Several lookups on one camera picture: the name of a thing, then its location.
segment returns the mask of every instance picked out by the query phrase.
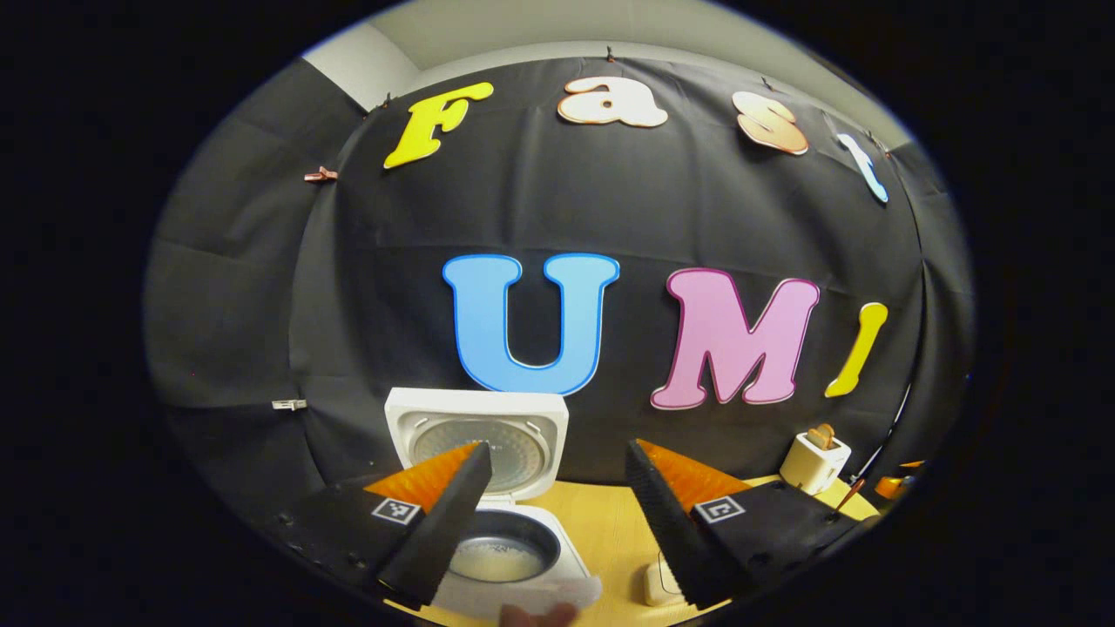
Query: wooden table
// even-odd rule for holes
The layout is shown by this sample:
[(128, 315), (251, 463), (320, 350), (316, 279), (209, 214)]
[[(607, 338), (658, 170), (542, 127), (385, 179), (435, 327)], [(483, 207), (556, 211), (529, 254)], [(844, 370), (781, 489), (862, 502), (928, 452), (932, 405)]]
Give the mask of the wooden table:
[[(778, 475), (749, 479), (752, 485), (762, 485)], [(834, 481), (832, 488), (816, 495), (828, 505), (836, 507), (849, 492), (847, 484)], [(712, 611), (728, 601), (704, 611), (688, 604), (651, 607), (643, 602), (642, 577), (647, 565), (658, 559), (658, 542), (647, 525), (634, 493), (627, 486), (590, 485), (559, 481), (541, 496), (523, 501), (553, 512), (565, 528), (589, 572), (600, 577), (603, 594), (600, 600), (584, 609), (575, 625), (639, 625), (658, 627), (673, 625), (700, 614)], [(842, 513), (855, 520), (878, 514), (866, 499), (856, 494), (844, 505)], [(425, 607), (419, 612), (387, 601), (392, 607), (416, 614), (427, 620), (449, 627), (491, 626), (491, 621), (469, 618), (436, 607)]]

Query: letter m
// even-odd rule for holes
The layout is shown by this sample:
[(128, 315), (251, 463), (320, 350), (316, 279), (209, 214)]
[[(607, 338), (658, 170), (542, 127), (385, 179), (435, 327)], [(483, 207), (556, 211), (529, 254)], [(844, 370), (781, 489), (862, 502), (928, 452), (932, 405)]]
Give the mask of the letter m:
[(706, 361), (721, 404), (731, 401), (756, 367), (760, 370), (744, 390), (745, 403), (778, 403), (793, 396), (805, 327), (821, 300), (817, 286), (802, 279), (783, 281), (755, 327), (747, 324), (736, 283), (726, 272), (679, 270), (670, 274), (666, 289), (681, 302), (681, 322), (670, 378), (651, 395), (651, 405), (688, 409), (704, 403), (708, 393), (700, 376)]

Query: hand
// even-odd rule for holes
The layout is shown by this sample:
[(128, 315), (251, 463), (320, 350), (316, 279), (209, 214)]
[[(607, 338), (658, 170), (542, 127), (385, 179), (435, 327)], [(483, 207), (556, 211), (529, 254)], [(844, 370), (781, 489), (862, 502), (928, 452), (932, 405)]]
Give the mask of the hand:
[(568, 627), (576, 615), (571, 604), (558, 604), (545, 616), (531, 616), (521, 607), (505, 605), (500, 608), (500, 627)]

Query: yellow letter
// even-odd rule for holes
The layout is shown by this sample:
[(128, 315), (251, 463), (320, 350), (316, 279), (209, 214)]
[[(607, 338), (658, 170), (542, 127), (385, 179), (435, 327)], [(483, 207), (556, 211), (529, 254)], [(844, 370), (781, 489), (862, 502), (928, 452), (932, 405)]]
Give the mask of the yellow letter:
[[(608, 91), (593, 91), (597, 87)], [(666, 112), (655, 105), (650, 88), (630, 78), (594, 76), (565, 85), (566, 96), (558, 103), (558, 114), (575, 124), (608, 124), (617, 119), (628, 126), (658, 126)]]
[(860, 309), (860, 335), (852, 345), (852, 351), (847, 354), (847, 361), (841, 368), (836, 379), (828, 384), (825, 389), (825, 398), (833, 396), (844, 396), (855, 389), (860, 383), (860, 370), (867, 361), (867, 354), (875, 344), (879, 328), (886, 321), (886, 306), (879, 302), (869, 302)]
[(403, 137), (395, 152), (387, 155), (384, 161), (384, 170), (389, 170), (396, 165), (410, 163), (437, 152), (442, 145), (440, 139), (434, 138), (434, 127), (440, 126), (442, 133), (448, 133), (460, 125), (468, 110), (468, 100), (460, 98), (472, 98), (483, 100), (492, 95), (494, 89), (491, 83), (477, 83), (460, 89), (454, 89), (447, 94), (440, 94), (425, 100), (419, 100), (410, 106), (410, 120), (403, 129)]
[(731, 95), (731, 104), (741, 114), (738, 117), (739, 127), (756, 144), (785, 151), (792, 155), (804, 155), (809, 149), (809, 142), (801, 129), (794, 126), (797, 120), (786, 105), (749, 91), (736, 91)]

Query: black fabric backdrop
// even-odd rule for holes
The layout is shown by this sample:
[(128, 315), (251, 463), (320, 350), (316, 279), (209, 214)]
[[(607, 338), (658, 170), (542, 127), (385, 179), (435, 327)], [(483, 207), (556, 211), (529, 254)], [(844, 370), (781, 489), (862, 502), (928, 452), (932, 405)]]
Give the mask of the black fabric backdrop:
[[(650, 129), (562, 120), (564, 84), (586, 76), (646, 84), (669, 120)], [(482, 80), (495, 93), (471, 103), (452, 133), (435, 132), (436, 154), (384, 171), (411, 104)], [(731, 105), (738, 90), (786, 104), (809, 152), (747, 139)], [(605, 290), (599, 368), (566, 397), (559, 479), (620, 483), (622, 445), (636, 436), (740, 476), (769, 474), (793, 435), (822, 421), (854, 450), (846, 475), (884, 443), (910, 385), (873, 479), (930, 456), (958, 415), (973, 345), (971, 271), (944, 185), (917, 146), (886, 157), (863, 132), (770, 94), (754, 73), (632, 59), (493, 68), (362, 113), (293, 64), (214, 131), (157, 233), (145, 305), (155, 383), (175, 432), (240, 511), (370, 467), (398, 470), (382, 414), (391, 387), (479, 389), (457, 358), (442, 279), (445, 262), (467, 253), (523, 264), (508, 335), (525, 363), (551, 361), (560, 345), (559, 292), (543, 262), (562, 252), (620, 262)], [(871, 155), (885, 206), (830, 124)], [(340, 180), (304, 183), (319, 165)], [(821, 287), (793, 397), (650, 406), (678, 331), (666, 279), (688, 267), (729, 272), (752, 324), (783, 279)], [(890, 315), (859, 387), (825, 398), (870, 301)], [(707, 372), (702, 386), (712, 389)], [(270, 408), (295, 397), (309, 408)]]

